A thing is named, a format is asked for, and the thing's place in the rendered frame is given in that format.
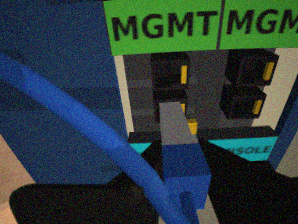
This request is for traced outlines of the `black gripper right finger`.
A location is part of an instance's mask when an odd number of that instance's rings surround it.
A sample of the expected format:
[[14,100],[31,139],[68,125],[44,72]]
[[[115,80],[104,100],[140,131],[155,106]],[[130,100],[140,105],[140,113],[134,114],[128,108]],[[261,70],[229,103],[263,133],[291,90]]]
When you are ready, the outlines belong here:
[[289,177],[197,138],[219,224],[298,224],[298,177]]

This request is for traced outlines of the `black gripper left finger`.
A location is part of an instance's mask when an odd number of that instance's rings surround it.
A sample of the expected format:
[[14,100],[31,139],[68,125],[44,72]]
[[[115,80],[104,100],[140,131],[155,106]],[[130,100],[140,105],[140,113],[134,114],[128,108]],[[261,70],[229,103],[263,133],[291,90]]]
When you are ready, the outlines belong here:
[[[140,156],[163,181],[162,141]],[[9,207],[17,224],[159,224],[160,216],[124,171],[106,184],[26,184]]]

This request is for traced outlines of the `blue network cable with plug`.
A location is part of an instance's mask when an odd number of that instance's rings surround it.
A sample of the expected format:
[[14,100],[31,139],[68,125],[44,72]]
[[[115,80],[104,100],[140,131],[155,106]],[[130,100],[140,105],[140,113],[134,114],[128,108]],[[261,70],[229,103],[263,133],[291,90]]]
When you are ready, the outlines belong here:
[[91,110],[2,52],[0,78],[56,114],[109,156],[143,188],[165,224],[200,224],[196,209],[205,207],[211,171],[196,136],[198,122],[186,119],[180,102],[159,103],[162,181],[156,170]]

